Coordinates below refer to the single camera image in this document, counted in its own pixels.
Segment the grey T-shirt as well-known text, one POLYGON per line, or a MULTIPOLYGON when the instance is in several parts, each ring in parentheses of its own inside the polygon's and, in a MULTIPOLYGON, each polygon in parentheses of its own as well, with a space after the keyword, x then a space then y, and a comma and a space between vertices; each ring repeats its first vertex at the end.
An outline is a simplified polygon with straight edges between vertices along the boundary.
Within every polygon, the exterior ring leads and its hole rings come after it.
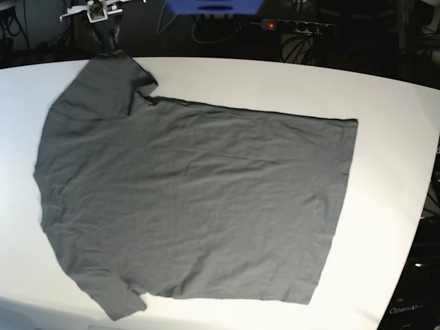
POLYGON ((59 265, 112 320, 169 298, 307 304, 347 191, 358 121, 152 96, 122 52, 50 107, 34 178, 59 265))

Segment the blue plastic bin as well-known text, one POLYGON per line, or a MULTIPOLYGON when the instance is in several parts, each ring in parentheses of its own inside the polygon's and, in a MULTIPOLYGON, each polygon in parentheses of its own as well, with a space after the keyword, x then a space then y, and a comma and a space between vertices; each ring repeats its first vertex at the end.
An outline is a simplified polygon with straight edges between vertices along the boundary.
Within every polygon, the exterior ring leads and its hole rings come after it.
POLYGON ((259 11, 264 0, 167 0, 175 14, 245 14, 259 11))

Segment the black power strip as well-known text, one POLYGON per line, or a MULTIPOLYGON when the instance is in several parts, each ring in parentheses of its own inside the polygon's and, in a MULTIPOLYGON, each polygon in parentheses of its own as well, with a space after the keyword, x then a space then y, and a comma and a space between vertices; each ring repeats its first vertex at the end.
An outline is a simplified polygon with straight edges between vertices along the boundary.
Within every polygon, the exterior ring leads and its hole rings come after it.
POLYGON ((265 31, 282 34, 336 35, 337 27, 330 23, 294 21, 284 19, 262 19, 259 23, 265 31))

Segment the black box with lettering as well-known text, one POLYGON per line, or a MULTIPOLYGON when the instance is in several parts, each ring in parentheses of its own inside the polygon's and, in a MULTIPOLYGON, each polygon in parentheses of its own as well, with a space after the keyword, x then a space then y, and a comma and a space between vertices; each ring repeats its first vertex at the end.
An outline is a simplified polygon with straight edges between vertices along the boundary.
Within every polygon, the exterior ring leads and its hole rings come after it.
POLYGON ((439 328, 439 218, 419 222, 379 329, 439 328))

